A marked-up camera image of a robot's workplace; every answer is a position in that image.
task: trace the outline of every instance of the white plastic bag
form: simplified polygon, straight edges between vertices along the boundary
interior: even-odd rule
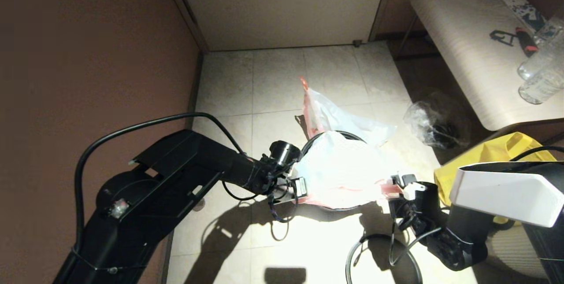
[[[308,137],[325,131],[346,131],[359,136],[370,146],[384,144],[395,132],[396,126],[358,117],[337,107],[331,100],[304,84],[304,118]]]
[[[308,196],[300,203],[351,208],[384,198],[380,185],[397,174],[391,164],[378,148],[327,131],[296,163],[291,177],[305,179]]]

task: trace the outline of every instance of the black cable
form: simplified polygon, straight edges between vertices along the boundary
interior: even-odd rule
[[[206,114],[206,113],[183,113],[177,115],[171,115],[169,117],[159,118],[135,125],[131,125],[127,128],[123,128],[121,130],[115,131],[110,133],[109,135],[103,136],[92,143],[80,156],[78,163],[76,165],[76,170],[74,171],[74,201],[76,204],[76,243],[74,244],[74,250],[78,254],[82,249],[82,240],[84,238],[84,200],[82,196],[82,174],[84,172],[84,167],[86,165],[86,161],[88,157],[96,150],[99,146],[104,144],[105,142],[117,138],[121,135],[125,135],[126,133],[139,130],[142,128],[150,127],[152,125],[157,125],[160,123],[170,122],[178,119],[183,118],[190,118],[190,117],[204,117],[210,119],[213,123],[215,123],[219,129],[227,136],[229,141],[234,145],[235,149],[242,154],[245,155],[245,152],[241,149],[241,147],[237,144],[235,139],[231,136],[231,134],[227,131],[227,129],[217,120],[213,115]]]
[[[284,196],[286,196],[288,194],[288,190],[290,190],[290,180],[288,180],[288,178],[286,177],[286,189],[284,190],[282,195],[274,198],[274,200],[280,200],[280,199],[284,198]]]
[[[515,162],[517,160],[524,158],[525,156],[531,155],[531,154],[536,153],[538,151],[546,151],[546,150],[552,150],[552,151],[558,151],[558,152],[564,153],[564,148],[562,148],[560,146],[540,146],[539,148],[534,148],[534,149],[530,149],[528,151],[522,152],[518,156],[515,156],[514,158],[510,159],[509,161]]]
[[[290,182],[290,186],[292,186],[292,189],[294,190],[294,208],[292,209],[290,216],[288,216],[287,218],[281,218],[280,216],[278,216],[276,210],[274,209],[274,194],[272,194],[272,192],[268,194],[268,206],[270,207],[270,213],[276,221],[282,222],[283,224],[287,224],[288,222],[292,221],[292,219],[294,219],[294,217],[296,216],[296,209],[298,208],[298,188],[296,188],[296,183],[294,182]]]
[[[390,250],[388,252],[388,262],[390,263],[391,266],[395,266],[397,264],[397,262],[399,262],[399,260],[401,260],[401,258],[403,258],[406,254],[409,254],[409,250],[411,249],[411,247],[415,246],[415,244],[417,242],[421,241],[426,236],[429,236],[429,235],[431,235],[435,232],[439,232],[439,231],[441,231],[441,227],[434,228],[431,231],[427,231],[424,234],[421,234],[420,236],[415,238],[415,240],[413,240],[413,242],[411,242],[407,246],[407,248],[405,248],[405,250],[403,250],[403,252],[400,253],[399,256],[397,256],[397,258],[394,260],[393,259],[393,241],[395,239],[393,238],[393,233],[395,232],[395,223],[393,223],[392,227],[391,227],[391,241],[390,241]]]
[[[256,196],[259,195],[259,194],[254,194],[254,195],[252,195],[252,196],[240,198],[240,197],[237,197],[237,196],[233,195],[233,193],[232,193],[231,191],[229,191],[229,189],[227,188],[227,185],[225,184],[225,181],[221,181],[221,184],[223,184],[223,189],[229,194],[229,196],[233,197],[234,199],[239,200],[240,202],[244,202],[244,201],[246,201],[246,200],[252,200],[252,199],[254,199]]]
[[[354,246],[352,246],[351,250],[349,251],[349,255],[347,256],[347,262],[345,264],[345,277],[347,280],[347,284],[352,284],[352,279],[351,279],[351,264],[353,261],[353,256],[354,256],[354,252],[358,249],[359,246],[361,246],[365,241],[367,240],[371,240],[371,239],[392,239],[391,236],[387,235],[387,234],[381,234],[381,233],[375,233],[375,234],[371,234],[369,236],[363,236],[362,238],[360,238],[360,240],[358,242],[356,242],[354,244]],[[413,256],[413,254],[411,254],[411,252],[409,252],[409,250],[407,250],[407,247],[405,246],[405,244],[403,244],[402,242],[400,242],[399,240],[392,240],[397,242],[397,244],[399,244],[400,246],[403,246],[406,248],[406,254],[409,257],[409,260],[411,261],[411,264],[413,264],[413,268],[415,269],[415,273],[417,276],[417,283],[418,284],[423,284],[423,276],[421,275],[421,270],[419,269],[419,264],[417,264],[417,261],[415,260],[415,257]]]

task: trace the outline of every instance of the white floor tile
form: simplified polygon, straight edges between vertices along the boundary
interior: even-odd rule
[[[274,221],[270,208],[265,200],[252,207],[251,247],[301,247],[325,242],[320,235],[321,230],[330,228],[324,210],[310,205],[300,205],[296,215],[288,223]],[[292,211],[293,203],[275,206],[278,215],[287,217]]]
[[[252,149],[252,115],[235,115],[231,117],[218,117],[217,119],[223,124],[227,131],[231,133],[243,151],[250,155]],[[194,119],[192,130],[235,150],[235,147],[232,145],[231,141],[229,141],[225,133],[209,119]]]
[[[354,48],[370,102],[409,100],[385,41]]]
[[[344,258],[330,243],[322,246],[251,249],[251,283],[344,283]],[[286,273],[286,280],[265,280],[266,274]]]
[[[237,186],[228,186],[237,196],[252,195]],[[249,205],[231,198],[221,182],[215,184],[204,200],[202,210],[190,212],[175,228],[171,255],[250,248]]]
[[[382,150],[396,160],[395,167],[402,173],[413,172],[420,181],[434,182],[433,172],[441,167],[433,148],[419,141],[405,124],[397,127],[395,135],[382,146]]]
[[[252,52],[206,55],[196,110],[214,117],[252,113]]]
[[[411,101],[393,101],[372,103],[373,119],[399,127],[403,124],[403,115]]]
[[[304,105],[300,76],[306,76],[301,48],[254,51],[252,113],[295,110]]]
[[[364,103],[363,105],[341,106],[339,108],[358,117],[374,119],[374,113],[370,103]]]
[[[280,111],[252,115],[252,157],[260,159],[269,155],[272,142],[278,140],[302,148],[308,141],[295,116],[304,114],[302,110]]]
[[[172,256],[167,284],[248,284],[250,250]]]
[[[304,48],[308,83],[339,106],[369,103],[351,45]]]

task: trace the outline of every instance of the door frame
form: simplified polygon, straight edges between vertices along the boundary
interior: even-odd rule
[[[382,19],[386,11],[388,1],[389,0],[380,0],[380,3],[378,5],[378,11],[376,11],[376,16],[374,19],[374,23],[372,25],[372,30],[370,31],[370,35],[368,37],[369,42],[376,40],[376,35],[378,34],[378,29],[380,28],[380,24],[382,23]]]
[[[204,35],[202,34],[200,27],[198,27],[197,19],[194,16],[192,9],[190,8],[188,0],[174,0],[174,1],[178,7],[178,10],[182,15],[182,18],[184,18],[186,25],[190,29],[190,32],[192,33],[192,36],[194,37],[196,44],[200,48],[200,51],[204,55],[208,54],[210,52],[209,46],[206,43],[206,39],[204,38]]]

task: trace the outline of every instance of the white door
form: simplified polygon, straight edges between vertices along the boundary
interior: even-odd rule
[[[210,51],[366,42],[380,0],[187,0]]]

